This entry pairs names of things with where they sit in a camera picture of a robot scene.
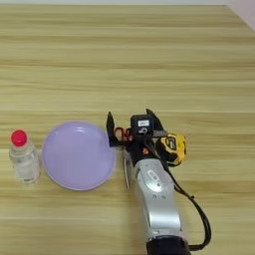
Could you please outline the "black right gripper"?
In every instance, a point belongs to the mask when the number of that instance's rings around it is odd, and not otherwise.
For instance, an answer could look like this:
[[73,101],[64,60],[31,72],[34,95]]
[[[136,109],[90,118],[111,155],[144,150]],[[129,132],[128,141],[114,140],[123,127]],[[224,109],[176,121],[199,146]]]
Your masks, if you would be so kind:
[[153,140],[166,136],[161,121],[150,109],[146,110],[146,120],[148,121],[148,132],[152,135],[133,134],[130,129],[115,129],[113,115],[111,112],[108,113],[107,133],[110,147],[125,150],[130,156],[132,165],[142,159],[157,158]]

